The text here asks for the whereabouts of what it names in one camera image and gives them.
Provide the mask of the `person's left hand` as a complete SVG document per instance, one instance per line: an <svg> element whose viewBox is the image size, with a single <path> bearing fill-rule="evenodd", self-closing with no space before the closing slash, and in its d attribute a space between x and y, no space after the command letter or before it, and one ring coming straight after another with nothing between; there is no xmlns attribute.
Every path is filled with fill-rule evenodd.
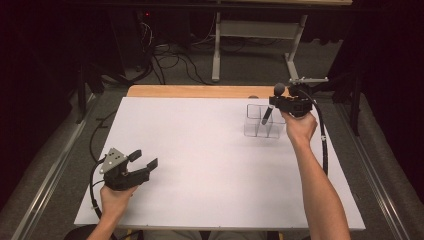
<svg viewBox="0 0 424 240"><path fill-rule="evenodd" d="M102 220L119 221L124 215L129 200L133 196L137 187L132 187L124 191L115 191L107 186L100 190L102 203Z"/></svg>

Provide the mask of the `white board sheet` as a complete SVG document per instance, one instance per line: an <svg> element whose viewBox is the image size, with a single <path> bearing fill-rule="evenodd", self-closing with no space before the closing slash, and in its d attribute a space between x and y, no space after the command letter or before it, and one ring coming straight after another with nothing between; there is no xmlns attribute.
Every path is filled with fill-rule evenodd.
<svg viewBox="0 0 424 240"><path fill-rule="evenodd" d="M265 99L122 99L105 142L130 164L158 166L120 224L135 229L300 230L307 226L296 157L278 139L247 137L248 104Z"/></svg>

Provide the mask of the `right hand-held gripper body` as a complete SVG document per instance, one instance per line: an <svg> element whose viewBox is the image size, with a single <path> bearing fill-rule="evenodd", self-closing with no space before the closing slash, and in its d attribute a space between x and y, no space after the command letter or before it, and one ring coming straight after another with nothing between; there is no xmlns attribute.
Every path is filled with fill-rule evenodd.
<svg viewBox="0 0 424 240"><path fill-rule="evenodd" d="M321 83L328 82L324 78L290 78L289 85L283 92L283 97L289 102L288 112L296 118L305 116L312 110L314 100L312 95L317 92L317 87Z"/></svg>

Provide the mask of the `black metal stand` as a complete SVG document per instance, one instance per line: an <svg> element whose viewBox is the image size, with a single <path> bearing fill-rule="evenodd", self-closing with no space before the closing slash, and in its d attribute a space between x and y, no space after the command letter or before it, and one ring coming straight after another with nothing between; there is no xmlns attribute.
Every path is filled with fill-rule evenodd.
<svg viewBox="0 0 424 240"><path fill-rule="evenodd" d="M353 133L358 136L358 119L360 113L361 78L353 73L345 73L337 76L334 80L335 92L333 101L335 103L350 103L349 125Z"/></svg>
<svg viewBox="0 0 424 240"><path fill-rule="evenodd" d="M100 70L95 64L81 64L77 71L77 124L80 124L84 120L87 113L88 100L86 89L89 89L92 94L102 94L104 92Z"/></svg>

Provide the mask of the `person's right hand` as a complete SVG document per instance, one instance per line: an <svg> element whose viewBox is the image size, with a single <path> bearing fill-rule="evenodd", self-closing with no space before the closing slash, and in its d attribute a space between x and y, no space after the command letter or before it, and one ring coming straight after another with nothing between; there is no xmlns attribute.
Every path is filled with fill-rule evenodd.
<svg viewBox="0 0 424 240"><path fill-rule="evenodd" d="M316 118L311 113L300 118L285 112L281 115L286 122L286 131L291 143L294 146L309 145L317 127Z"/></svg>

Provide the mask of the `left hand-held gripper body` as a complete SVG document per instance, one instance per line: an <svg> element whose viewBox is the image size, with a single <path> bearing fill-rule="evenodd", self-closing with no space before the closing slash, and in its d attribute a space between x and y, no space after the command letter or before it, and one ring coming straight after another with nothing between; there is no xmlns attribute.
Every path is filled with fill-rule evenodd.
<svg viewBox="0 0 424 240"><path fill-rule="evenodd" d="M105 185L115 191L124 191L147 182L150 170L146 167L130 172L127 168L129 155L111 148L105 155L100 173Z"/></svg>

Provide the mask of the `dark computer tower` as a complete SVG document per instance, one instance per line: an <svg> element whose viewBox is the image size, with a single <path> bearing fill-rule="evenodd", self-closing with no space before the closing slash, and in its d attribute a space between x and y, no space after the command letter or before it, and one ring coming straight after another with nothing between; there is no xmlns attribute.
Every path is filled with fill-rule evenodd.
<svg viewBox="0 0 424 240"><path fill-rule="evenodd" d="M117 42L121 62L125 70L140 72L150 62L148 51L150 29L142 20L143 15L134 9L110 10L114 36Z"/></svg>

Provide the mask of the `wooden table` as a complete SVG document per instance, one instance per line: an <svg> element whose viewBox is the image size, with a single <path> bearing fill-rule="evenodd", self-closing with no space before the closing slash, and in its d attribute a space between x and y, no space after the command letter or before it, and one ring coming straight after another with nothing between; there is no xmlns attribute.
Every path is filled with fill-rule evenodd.
<svg viewBox="0 0 424 240"><path fill-rule="evenodd" d="M248 98L260 99L273 94L272 86L135 85L128 97L155 98Z"/></svg>

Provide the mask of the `clear acrylic organizer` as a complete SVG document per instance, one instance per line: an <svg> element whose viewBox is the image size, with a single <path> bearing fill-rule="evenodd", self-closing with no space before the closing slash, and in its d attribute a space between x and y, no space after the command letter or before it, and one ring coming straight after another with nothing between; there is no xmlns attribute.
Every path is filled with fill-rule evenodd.
<svg viewBox="0 0 424 240"><path fill-rule="evenodd" d="M280 137L285 120L268 105L248 104L244 122L244 135L247 137Z"/></svg>

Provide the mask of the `metal floor rail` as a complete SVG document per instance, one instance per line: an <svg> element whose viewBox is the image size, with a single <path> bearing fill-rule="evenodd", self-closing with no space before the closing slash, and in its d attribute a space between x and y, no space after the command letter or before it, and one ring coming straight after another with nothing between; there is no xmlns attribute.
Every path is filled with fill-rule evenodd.
<svg viewBox="0 0 424 240"><path fill-rule="evenodd" d="M345 128L347 129L350 138L352 139L356 151L359 153L360 162L369 182L373 195L378 203L385 221L390 228L391 235L395 240L411 240L408 231L402 222L398 211L394 205L392 198L389 196L384 187L376 169L374 168L371 158L365 149L365 145L359 136L356 136L350 127L350 118L347 110L342 104L335 105L336 112L341 117Z"/></svg>
<svg viewBox="0 0 424 240"><path fill-rule="evenodd" d="M41 218L68 163L70 153L86 125L86 116L97 103L95 94L84 100L86 109L77 105L36 154L22 180L8 200L17 220L11 227L10 240L28 240Z"/></svg>

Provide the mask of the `white metal desk frame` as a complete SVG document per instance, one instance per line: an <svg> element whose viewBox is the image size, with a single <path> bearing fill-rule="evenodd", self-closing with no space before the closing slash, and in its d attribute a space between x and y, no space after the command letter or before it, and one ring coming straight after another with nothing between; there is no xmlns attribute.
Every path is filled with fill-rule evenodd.
<svg viewBox="0 0 424 240"><path fill-rule="evenodd" d="M308 16L302 15L296 23L222 20L221 13L215 14L215 46L212 61L213 82L220 80L222 37L260 38L291 40L291 50L284 54L285 63L291 79L298 79L294 58L306 26Z"/></svg>

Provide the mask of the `black round stool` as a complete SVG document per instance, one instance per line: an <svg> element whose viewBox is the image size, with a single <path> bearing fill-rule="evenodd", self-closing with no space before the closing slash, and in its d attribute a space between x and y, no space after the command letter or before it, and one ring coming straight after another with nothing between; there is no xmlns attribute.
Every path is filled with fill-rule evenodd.
<svg viewBox="0 0 424 240"><path fill-rule="evenodd" d="M86 225L73 229L65 235L63 240L86 240L96 226L97 225ZM109 240L117 240L114 233Z"/></svg>

